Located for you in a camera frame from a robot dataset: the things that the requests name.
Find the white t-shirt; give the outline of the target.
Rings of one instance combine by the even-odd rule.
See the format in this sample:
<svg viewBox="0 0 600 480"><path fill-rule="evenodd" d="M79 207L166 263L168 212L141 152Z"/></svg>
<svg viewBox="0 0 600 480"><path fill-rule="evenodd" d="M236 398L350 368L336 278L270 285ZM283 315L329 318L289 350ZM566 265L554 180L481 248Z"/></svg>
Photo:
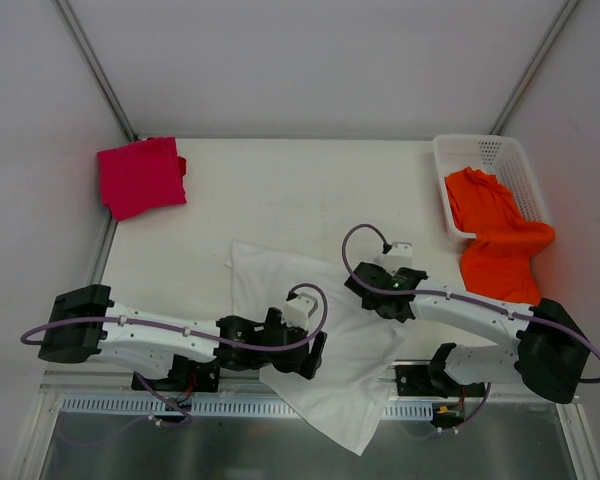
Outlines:
<svg viewBox="0 0 600 480"><path fill-rule="evenodd" d="M281 307L295 285L312 283L327 298L322 364L312 380L273 367L259 373L312 427L346 450L361 455L373 438L390 390L380 374L398 357L401 336L384 320L360 308L343 285L343 268L299 254L235 241L225 262L232 270L234 314L260 319Z"/></svg>

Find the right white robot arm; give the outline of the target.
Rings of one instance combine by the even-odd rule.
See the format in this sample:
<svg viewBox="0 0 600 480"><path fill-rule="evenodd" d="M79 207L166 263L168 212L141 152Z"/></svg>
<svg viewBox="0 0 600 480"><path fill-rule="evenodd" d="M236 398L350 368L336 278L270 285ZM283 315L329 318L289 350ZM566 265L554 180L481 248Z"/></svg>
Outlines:
<svg viewBox="0 0 600 480"><path fill-rule="evenodd" d="M498 302L454 290L421 270L395 273L361 262L344 283L365 310L405 323L423 320L488 340L486 346L441 344L425 367L429 387L447 397L475 384L522 384L568 404L588 360L586 337L557 302Z"/></svg>

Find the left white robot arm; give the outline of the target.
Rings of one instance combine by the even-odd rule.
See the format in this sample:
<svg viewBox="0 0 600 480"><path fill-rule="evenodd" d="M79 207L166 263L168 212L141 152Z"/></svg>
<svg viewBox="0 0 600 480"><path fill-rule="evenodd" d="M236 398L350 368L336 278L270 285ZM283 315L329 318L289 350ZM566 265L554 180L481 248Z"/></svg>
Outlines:
<svg viewBox="0 0 600 480"><path fill-rule="evenodd" d="M263 321L237 315L188 320L151 314L110 297L110 287L93 284L58 295L48 322L24 335L39 359L55 364L98 360L139 374L161 391L209 390L220 369L243 372L271 367L283 374L314 378L327 334L328 303L315 285L293 287L283 307Z"/></svg>

